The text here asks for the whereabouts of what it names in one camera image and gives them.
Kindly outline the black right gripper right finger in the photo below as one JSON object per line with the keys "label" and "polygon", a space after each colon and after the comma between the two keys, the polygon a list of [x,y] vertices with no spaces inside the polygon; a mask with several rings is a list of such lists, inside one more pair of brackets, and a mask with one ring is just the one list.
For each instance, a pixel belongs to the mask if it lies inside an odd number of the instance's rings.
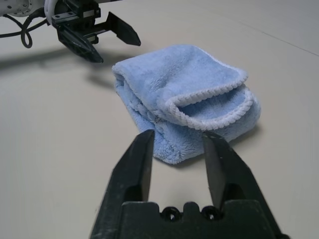
{"label": "black right gripper right finger", "polygon": [[230,201],[255,201],[261,206],[275,238],[288,239],[281,232],[262,191],[248,165],[221,136],[202,135],[209,192],[215,208],[225,211]]}

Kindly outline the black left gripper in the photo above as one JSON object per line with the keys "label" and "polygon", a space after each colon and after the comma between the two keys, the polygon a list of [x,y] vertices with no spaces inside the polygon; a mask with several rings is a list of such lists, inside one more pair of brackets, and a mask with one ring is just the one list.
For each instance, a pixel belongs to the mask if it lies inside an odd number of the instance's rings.
{"label": "black left gripper", "polygon": [[99,4],[104,0],[52,0],[51,25],[56,29],[58,40],[75,55],[91,63],[104,60],[87,39],[111,31],[128,45],[141,46],[135,30],[122,19],[109,12],[105,22],[96,24],[101,17]]}

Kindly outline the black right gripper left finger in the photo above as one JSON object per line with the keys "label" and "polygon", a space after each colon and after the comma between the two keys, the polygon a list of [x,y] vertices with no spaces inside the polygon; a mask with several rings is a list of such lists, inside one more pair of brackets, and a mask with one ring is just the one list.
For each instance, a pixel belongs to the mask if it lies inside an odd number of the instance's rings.
{"label": "black right gripper left finger", "polygon": [[101,201],[91,239],[113,239],[118,230],[122,204],[149,198],[155,132],[138,134],[114,167]]}

